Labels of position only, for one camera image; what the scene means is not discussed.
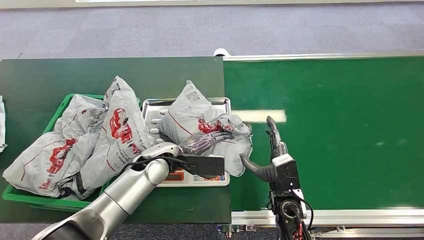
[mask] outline green table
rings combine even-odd
[[[6,141],[0,172],[42,133],[69,93],[106,92],[119,75],[143,99],[175,98],[193,80],[207,97],[224,96],[220,57],[2,60]],[[7,185],[0,179],[0,191]],[[56,222],[71,213],[0,199],[0,222]],[[126,223],[229,223],[230,187],[156,188]]]
[[[175,98],[189,79],[207,97],[225,95],[233,110],[255,119],[251,159],[259,164],[269,162],[270,147],[266,124],[257,117],[284,116],[281,137],[298,162],[318,223],[325,225],[320,211],[365,210],[366,216],[408,207],[421,214],[424,54],[400,55],[3,60],[9,146],[0,154],[0,171],[40,135],[68,93],[102,94],[120,75],[143,99]],[[1,179],[0,191],[5,185]],[[232,210],[234,223],[235,211],[258,211],[268,201],[268,185],[246,171],[229,187],[156,189],[127,222],[229,223]],[[69,215],[3,200],[0,209],[0,222],[53,222]]]

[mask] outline metal tray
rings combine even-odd
[[[222,110],[228,114],[231,113],[230,100],[226,97],[213,97],[208,98],[212,106],[216,109]],[[175,101],[173,99],[147,99],[143,102],[142,115],[144,122],[149,129],[152,137],[154,137],[154,144],[163,142],[172,142],[167,136],[159,133],[157,124],[159,120],[167,113],[171,104]]]
[[[231,113],[230,100],[226,97],[208,98],[214,108]],[[159,133],[157,124],[167,113],[175,99],[147,99],[143,102],[142,115],[144,122],[154,138],[154,144],[172,142],[167,136]],[[158,187],[223,187],[230,184],[230,175],[226,172],[224,176],[213,179],[205,179],[197,175],[191,175],[185,170],[177,170],[171,173],[178,180],[165,180]]]

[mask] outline white bag on table edge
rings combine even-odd
[[[6,144],[6,110],[3,96],[0,95],[0,153],[7,147]]]
[[[102,100],[74,95],[54,130],[24,150],[3,177],[17,189],[58,197],[59,182],[75,175],[93,152],[106,111]]]
[[[225,171],[236,177],[245,171],[239,154],[250,156],[253,150],[250,127],[244,124],[239,116],[214,108],[189,80],[157,127],[178,145],[190,142],[190,138],[195,135],[216,131],[231,132],[234,139],[218,142],[201,155],[224,156]]]
[[[81,171],[62,185],[66,192],[85,199],[118,175],[131,160],[153,146],[133,89],[119,76],[104,96],[109,110],[104,119],[94,153]]]

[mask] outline gray carpet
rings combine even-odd
[[[216,48],[232,55],[424,51],[424,2],[0,10],[0,59],[210,56]],[[0,240],[30,239],[46,226],[0,224]],[[123,225],[114,239],[224,236],[212,224]]]

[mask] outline green crate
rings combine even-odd
[[[58,118],[62,116],[65,109],[68,107],[71,102],[72,97],[75,93],[68,94],[65,99],[60,104],[56,113],[54,113],[47,127],[44,129],[42,134],[53,131],[56,121]],[[90,94],[81,94],[87,97],[91,97],[94,99],[103,99],[103,95],[90,95]],[[99,187],[91,196],[88,198],[78,201],[71,199],[57,199],[54,197],[40,196],[36,194],[32,194],[28,191],[16,189],[12,185],[7,185],[4,190],[2,197],[4,200],[10,200],[20,203],[27,203],[33,208],[39,209],[48,209],[48,210],[57,210],[57,211],[67,211],[67,212],[78,212],[79,210],[87,207],[92,201],[94,201],[100,194],[104,192],[104,190],[109,185],[107,182],[101,188]]]

